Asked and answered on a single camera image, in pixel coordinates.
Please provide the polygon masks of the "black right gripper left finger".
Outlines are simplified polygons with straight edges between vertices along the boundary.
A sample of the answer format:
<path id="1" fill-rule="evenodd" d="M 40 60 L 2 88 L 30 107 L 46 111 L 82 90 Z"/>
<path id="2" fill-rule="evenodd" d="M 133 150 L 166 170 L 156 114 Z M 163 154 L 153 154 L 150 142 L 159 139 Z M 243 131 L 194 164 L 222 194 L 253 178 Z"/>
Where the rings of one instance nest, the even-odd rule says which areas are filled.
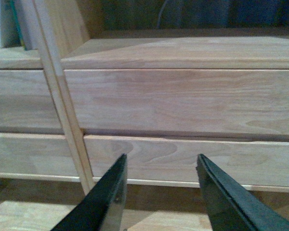
<path id="1" fill-rule="evenodd" d="M 122 154 L 53 231 L 119 231 L 127 195 L 127 155 Z"/>

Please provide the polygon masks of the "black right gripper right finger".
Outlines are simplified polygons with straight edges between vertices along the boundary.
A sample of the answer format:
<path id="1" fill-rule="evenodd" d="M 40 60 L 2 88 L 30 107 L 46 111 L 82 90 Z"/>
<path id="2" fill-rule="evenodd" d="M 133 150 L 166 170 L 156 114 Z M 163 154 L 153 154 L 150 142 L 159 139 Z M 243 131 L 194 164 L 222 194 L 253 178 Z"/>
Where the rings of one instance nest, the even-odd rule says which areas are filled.
<path id="1" fill-rule="evenodd" d="M 204 154 L 197 157 L 200 190 L 214 231 L 289 231 L 289 221 L 260 202 Z"/>

